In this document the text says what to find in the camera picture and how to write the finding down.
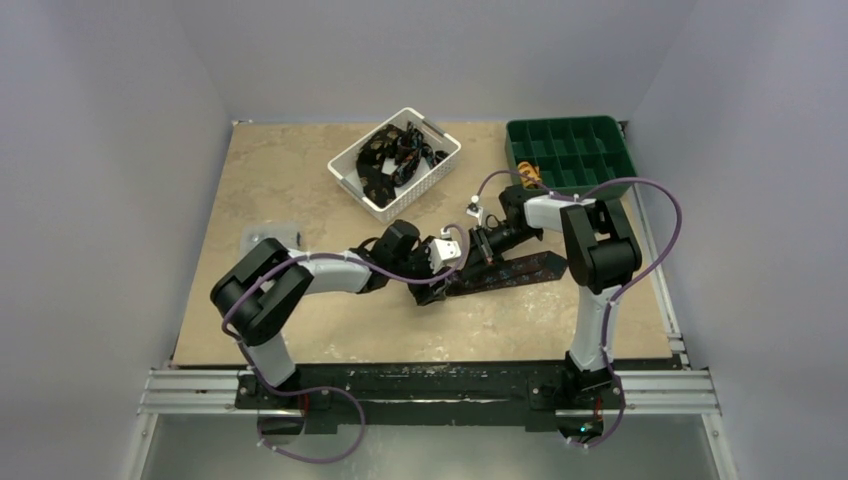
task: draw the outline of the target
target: white wall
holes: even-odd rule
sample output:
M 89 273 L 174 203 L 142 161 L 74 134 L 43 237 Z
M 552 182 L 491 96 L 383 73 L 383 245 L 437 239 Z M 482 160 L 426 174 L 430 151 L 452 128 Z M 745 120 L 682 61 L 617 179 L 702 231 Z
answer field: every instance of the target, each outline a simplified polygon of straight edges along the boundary
M 169 0 L 0 3 L 0 477 L 112 480 L 228 123 Z
M 695 0 L 176 0 L 227 111 L 628 118 Z
M 845 478 L 848 3 L 698 2 L 630 127 L 741 478 Z M 656 229 L 671 212 L 653 197 Z

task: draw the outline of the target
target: white basket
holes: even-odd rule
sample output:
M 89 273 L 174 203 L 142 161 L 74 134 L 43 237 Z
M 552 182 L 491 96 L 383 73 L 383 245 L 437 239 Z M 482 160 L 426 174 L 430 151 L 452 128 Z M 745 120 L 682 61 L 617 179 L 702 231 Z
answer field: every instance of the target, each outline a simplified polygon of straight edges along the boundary
M 425 142 L 429 143 L 433 150 L 444 150 L 448 156 L 441 163 L 436 165 L 436 168 L 430 169 L 426 162 L 421 162 L 415 175 L 406 185 L 395 189 L 397 198 L 383 208 L 378 207 L 367 198 L 362 192 L 362 183 L 359 180 L 359 175 L 356 173 L 356 158 L 359 154 L 359 149 L 362 145 L 377 133 L 378 130 L 388 124 L 392 124 L 398 128 L 406 129 L 407 122 L 412 122 L 424 133 Z M 327 163 L 327 169 L 336 177 L 339 185 L 345 189 L 350 195 L 365 207 L 371 215 L 381 221 L 388 223 L 396 217 L 404 208 L 408 207 L 418 197 L 420 197 L 428 188 L 432 187 L 445 175 L 448 174 L 456 166 L 456 161 L 459 157 L 459 150 L 462 145 L 451 137 L 444 130 L 436 126 L 430 120 L 424 118 L 412 108 L 404 108 L 396 113 L 392 118 L 386 120 L 379 127 L 369 132 L 358 142 L 354 143 L 347 150 L 340 153 L 336 158 Z M 386 162 L 386 169 L 394 169 L 392 162 Z

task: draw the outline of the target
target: beige work surface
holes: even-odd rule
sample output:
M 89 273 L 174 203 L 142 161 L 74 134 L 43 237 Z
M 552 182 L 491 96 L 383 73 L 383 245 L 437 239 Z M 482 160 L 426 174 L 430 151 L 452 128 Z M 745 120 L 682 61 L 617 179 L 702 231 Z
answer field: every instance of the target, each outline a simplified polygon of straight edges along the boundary
M 373 124 L 252 125 L 233 131 L 221 183 L 191 287 L 176 365 L 243 364 L 209 291 L 239 259 L 248 225 L 297 221 L 306 249 L 340 252 L 379 236 L 385 226 L 336 183 L 327 162 L 374 128 Z M 422 237 L 456 222 L 470 227 L 470 196 L 491 171 L 506 165 L 502 123 L 444 123 L 462 143 L 456 169 L 397 218 Z M 497 195 L 502 175 L 489 182 L 482 204 L 503 215 Z M 628 211 L 633 223 L 634 216 Z M 507 258 L 552 250 L 565 255 L 562 235 L 548 232 Z M 509 288 L 418 307 L 405 285 L 390 282 L 367 294 L 305 297 L 284 335 L 298 362 L 420 362 L 562 358 L 574 335 L 577 285 L 558 282 Z M 623 298 L 614 338 L 619 358 L 670 355 L 652 283 L 646 279 Z

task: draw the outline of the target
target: black object in basket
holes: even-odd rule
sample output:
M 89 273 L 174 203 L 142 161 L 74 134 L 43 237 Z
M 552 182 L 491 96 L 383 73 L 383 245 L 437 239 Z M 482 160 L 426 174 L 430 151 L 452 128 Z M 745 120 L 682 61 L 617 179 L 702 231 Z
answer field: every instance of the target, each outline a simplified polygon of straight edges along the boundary
M 362 191 L 379 207 L 385 207 L 396 198 L 395 187 L 405 185 L 415 175 L 423 158 L 430 168 L 448 156 L 442 150 L 434 152 L 424 142 L 424 134 L 412 122 L 402 130 L 386 125 L 371 136 L 359 149 L 356 173 L 362 182 Z M 383 173 L 383 164 L 394 159 L 397 166 L 391 175 Z

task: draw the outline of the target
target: green tray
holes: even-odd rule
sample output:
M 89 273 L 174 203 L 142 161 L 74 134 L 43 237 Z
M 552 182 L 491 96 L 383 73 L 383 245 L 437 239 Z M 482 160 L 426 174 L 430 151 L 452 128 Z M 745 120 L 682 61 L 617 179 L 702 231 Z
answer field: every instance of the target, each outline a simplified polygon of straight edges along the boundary
M 611 178 L 635 177 L 618 122 L 612 117 L 513 120 L 506 124 L 506 158 L 539 167 L 542 183 L 566 195 L 582 195 Z M 513 177 L 513 183 L 521 179 Z M 628 185 L 610 187 L 600 199 L 620 198 Z

